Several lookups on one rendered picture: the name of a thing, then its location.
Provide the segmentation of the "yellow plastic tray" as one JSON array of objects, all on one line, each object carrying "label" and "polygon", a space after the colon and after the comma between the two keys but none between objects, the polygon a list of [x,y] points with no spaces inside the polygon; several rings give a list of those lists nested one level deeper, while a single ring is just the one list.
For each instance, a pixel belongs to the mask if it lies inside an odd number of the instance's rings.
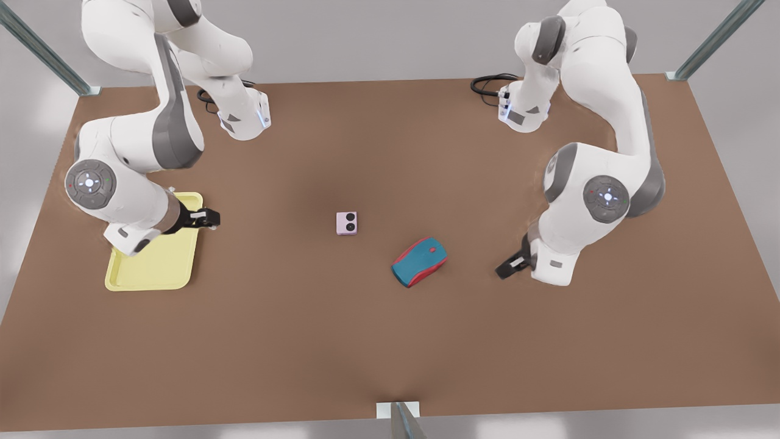
[{"label": "yellow plastic tray", "polygon": [[141,253],[127,256],[112,248],[105,287],[109,291],[176,290],[189,283],[198,229],[181,228],[156,237]]}]

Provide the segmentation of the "blue and red computer mouse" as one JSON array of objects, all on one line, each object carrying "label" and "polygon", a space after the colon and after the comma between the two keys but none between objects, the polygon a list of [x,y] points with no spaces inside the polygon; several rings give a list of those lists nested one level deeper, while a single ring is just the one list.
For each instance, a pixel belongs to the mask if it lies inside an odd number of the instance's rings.
[{"label": "blue and red computer mouse", "polygon": [[401,253],[392,264],[392,273],[405,287],[412,287],[445,264],[448,253],[434,237],[424,237]]}]

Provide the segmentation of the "silver frame post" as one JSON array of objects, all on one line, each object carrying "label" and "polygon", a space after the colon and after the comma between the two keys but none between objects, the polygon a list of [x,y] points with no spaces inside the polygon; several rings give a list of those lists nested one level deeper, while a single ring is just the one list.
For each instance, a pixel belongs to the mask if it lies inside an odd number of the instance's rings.
[{"label": "silver frame post", "polygon": [[376,419],[389,419],[392,439],[428,439],[418,422],[420,402],[378,402]]},{"label": "silver frame post", "polygon": [[78,96],[98,96],[101,88],[92,86],[78,75],[41,37],[25,23],[16,12],[0,0],[0,25],[11,36],[14,36],[23,46],[39,59],[51,72],[70,87]]},{"label": "silver frame post", "polygon": [[675,71],[665,72],[665,78],[671,82],[685,82],[710,59],[741,25],[746,22],[766,0],[740,0],[740,3],[727,14],[693,53]]}]

